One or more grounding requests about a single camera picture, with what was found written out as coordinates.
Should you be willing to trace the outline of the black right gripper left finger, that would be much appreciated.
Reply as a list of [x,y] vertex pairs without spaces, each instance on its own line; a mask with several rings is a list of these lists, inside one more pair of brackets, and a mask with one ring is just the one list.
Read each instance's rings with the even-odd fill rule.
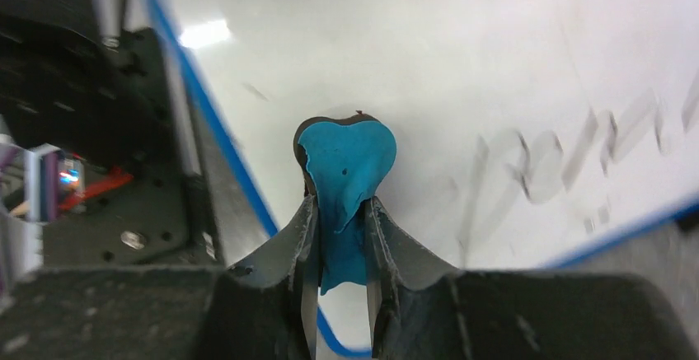
[[4,359],[313,359],[317,200],[230,268],[45,268],[1,301]]

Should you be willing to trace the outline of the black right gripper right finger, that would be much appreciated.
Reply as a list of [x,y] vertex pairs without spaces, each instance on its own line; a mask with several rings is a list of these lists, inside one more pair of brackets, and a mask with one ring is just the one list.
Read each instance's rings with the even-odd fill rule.
[[694,359],[667,299],[630,274],[464,270],[364,203],[377,359]]

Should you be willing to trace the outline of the blue whiteboard eraser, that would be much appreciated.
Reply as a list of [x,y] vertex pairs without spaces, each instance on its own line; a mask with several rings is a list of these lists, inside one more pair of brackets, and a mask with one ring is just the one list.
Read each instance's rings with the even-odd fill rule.
[[304,194],[316,198],[320,213],[321,294],[342,283],[364,285],[360,210],[394,165],[395,136],[381,121],[361,112],[344,119],[318,116],[298,126],[293,151],[302,169]]

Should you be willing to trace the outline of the blue framed whiteboard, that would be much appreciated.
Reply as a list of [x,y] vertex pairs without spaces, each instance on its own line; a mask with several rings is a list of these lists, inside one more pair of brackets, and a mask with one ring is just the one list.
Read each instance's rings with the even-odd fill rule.
[[[578,272],[698,210],[698,0],[146,2],[239,187],[229,268],[312,196],[318,116],[392,131],[372,199],[458,269]],[[373,358],[368,280],[321,294],[317,233],[315,357]]]

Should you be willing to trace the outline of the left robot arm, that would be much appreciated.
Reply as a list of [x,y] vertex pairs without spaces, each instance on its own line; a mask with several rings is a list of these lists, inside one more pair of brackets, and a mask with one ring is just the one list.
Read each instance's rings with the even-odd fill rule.
[[98,168],[181,174],[167,60],[133,0],[1,0],[1,114],[16,144]]

